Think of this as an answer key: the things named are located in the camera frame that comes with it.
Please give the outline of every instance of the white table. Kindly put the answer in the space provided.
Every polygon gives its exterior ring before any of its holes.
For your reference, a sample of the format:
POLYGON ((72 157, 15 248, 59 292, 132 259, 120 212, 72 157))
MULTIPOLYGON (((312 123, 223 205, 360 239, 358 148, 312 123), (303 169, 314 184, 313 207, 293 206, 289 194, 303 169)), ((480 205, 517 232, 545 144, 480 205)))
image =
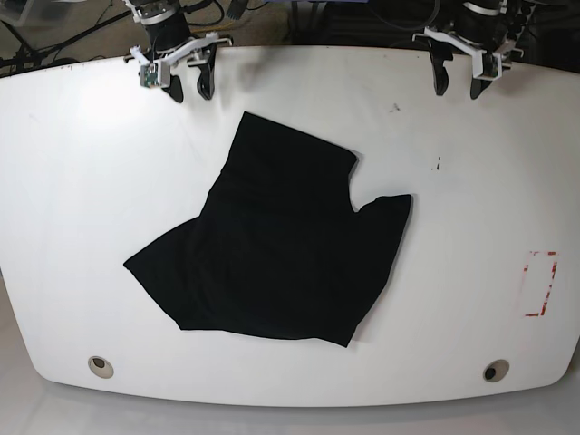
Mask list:
POLYGON ((0 266, 44 378, 183 401, 355 406, 564 374, 580 335, 578 76, 517 65, 471 101, 463 58, 437 98, 424 53, 237 48, 220 51, 213 101, 181 69, 178 105, 140 88, 137 71, 116 59, 0 81, 0 266), (356 151, 358 208, 414 195, 390 283, 346 350, 181 332, 122 267, 198 215, 243 111, 356 151), (89 371, 93 355, 112 363, 111 379, 89 371), (507 377, 485 382, 498 359, 507 377))

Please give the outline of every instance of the metal hole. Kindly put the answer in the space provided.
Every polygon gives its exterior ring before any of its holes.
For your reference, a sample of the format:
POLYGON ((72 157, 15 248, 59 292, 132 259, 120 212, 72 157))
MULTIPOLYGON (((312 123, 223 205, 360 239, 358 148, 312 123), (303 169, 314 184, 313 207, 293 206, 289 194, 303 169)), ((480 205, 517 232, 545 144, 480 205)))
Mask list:
POLYGON ((111 363, 101 358, 101 356, 92 356, 89 358, 89 369, 103 379, 112 378, 114 374, 111 363))
POLYGON ((483 379, 486 382, 499 382, 506 377, 509 372, 509 362, 497 360, 492 362, 483 371, 483 379))

